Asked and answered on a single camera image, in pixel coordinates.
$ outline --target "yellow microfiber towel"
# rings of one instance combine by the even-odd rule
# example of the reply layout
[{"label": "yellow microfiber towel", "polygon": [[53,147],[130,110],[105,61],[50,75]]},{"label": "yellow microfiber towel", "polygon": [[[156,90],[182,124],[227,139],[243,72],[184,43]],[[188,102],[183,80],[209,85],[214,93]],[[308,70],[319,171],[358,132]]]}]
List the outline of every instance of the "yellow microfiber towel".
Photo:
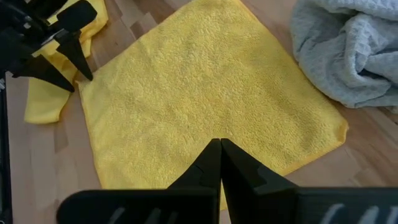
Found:
[{"label": "yellow microfiber towel", "polygon": [[[68,8],[78,0],[69,0],[60,11]],[[90,56],[91,37],[100,31],[108,21],[104,0],[88,0],[97,11],[96,19],[82,28],[80,42],[85,57]],[[52,16],[49,22],[57,21]],[[77,72],[76,67],[61,53],[57,52],[58,42],[52,41],[35,55],[42,54],[70,82]],[[29,91],[25,109],[25,121],[35,124],[52,123],[59,120],[61,109],[67,102],[70,93],[45,81],[29,78]]]},{"label": "yellow microfiber towel", "polygon": [[188,3],[94,76],[79,89],[106,189],[166,188],[212,138],[282,175],[345,141],[344,118],[239,0]]}]

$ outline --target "crumpled towel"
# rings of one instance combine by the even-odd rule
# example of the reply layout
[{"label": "crumpled towel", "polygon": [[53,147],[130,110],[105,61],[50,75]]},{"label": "crumpled towel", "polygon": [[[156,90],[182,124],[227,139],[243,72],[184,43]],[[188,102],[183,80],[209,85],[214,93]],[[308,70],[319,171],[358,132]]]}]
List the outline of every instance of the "crumpled towel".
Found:
[{"label": "crumpled towel", "polygon": [[282,175],[345,141],[347,122],[240,0],[188,3],[94,76],[79,90],[105,189],[166,188],[213,138]]},{"label": "crumpled towel", "polygon": [[[60,12],[78,0],[69,0]],[[95,20],[82,28],[80,43],[85,57],[90,56],[91,37],[100,31],[108,21],[104,0],[88,0],[97,11]],[[52,16],[49,22],[57,21]],[[77,68],[61,53],[57,52],[58,42],[51,41],[35,55],[42,54],[61,74],[72,82]],[[29,78],[29,91],[25,109],[25,121],[34,124],[52,123],[59,120],[61,110],[69,99],[70,92],[45,81]]]},{"label": "crumpled towel", "polygon": [[291,31],[295,58],[324,94],[398,112],[397,0],[298,0]]}]

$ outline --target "wooden floor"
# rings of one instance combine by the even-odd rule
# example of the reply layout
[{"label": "wooden floor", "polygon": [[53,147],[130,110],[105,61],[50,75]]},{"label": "wooden floor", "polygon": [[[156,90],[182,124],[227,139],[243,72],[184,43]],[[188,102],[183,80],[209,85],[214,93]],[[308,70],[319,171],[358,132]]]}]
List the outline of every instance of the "wooden floor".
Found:
[{"label": "wooden floor", "polygon": [[[89,64],[104,65],[190,0],[106,0],[108,25],[94,38]],[[243,0],[291,52],[290,12],[295,0]],[[57,124],[23,120],[27,80],[7,79],[12,201],[15,224],[53,224],[60,202],[98,189],[80,97],[74,93]],[[345,145],[287,176],[305,186],[398,186],[398,115],[346,109]],[[228,214],[221,214],[229,223]]]}]

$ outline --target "light gray cloth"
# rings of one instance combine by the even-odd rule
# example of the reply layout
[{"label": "light gray cloth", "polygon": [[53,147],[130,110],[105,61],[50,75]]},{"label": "light gray cloth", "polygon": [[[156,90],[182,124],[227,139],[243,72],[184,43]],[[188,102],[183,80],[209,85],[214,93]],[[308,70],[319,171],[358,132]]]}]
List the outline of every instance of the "light gray cloth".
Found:
[{"label": "light gray cloth", "polygon": [[398,112],[398,0],[298,0],[291,32],[294,57],[324,94]]}]

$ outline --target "towel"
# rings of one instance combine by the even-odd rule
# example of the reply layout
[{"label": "towel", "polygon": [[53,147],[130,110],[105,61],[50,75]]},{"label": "towel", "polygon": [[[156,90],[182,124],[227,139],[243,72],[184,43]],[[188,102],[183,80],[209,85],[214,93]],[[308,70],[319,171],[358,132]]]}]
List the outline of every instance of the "towel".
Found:
[{"label": "towel", "polygon": [[295,58],[324,94],[398,112],[397,0],[299,0],[291,31]]},{"label": "towel", "polygon": [[340,146],[347,130],[239,0],[188,3],[79,89],[105,189],[166,188],[212,138],[285,175]]},{"label": "towel", "polygon": [[[69,0],[62,11],[78,0]],[[80,42],[85,57],[90,56],[91,37],[100,31],[108,21],[104,0],[88,0],[97,11],[95,20],[82,28]],[[49,18],[53,24],[56,16]],[[72,82],[77,68],[63,54],[57,52],[58,42],[51,41],[35,55],[42,54],[61,74]],[[25,108],[25,121],[34,124],[52,123],[59,120],[60,112],[69,99],[70,92],[45,81],[29,78],[29,90]]]}]

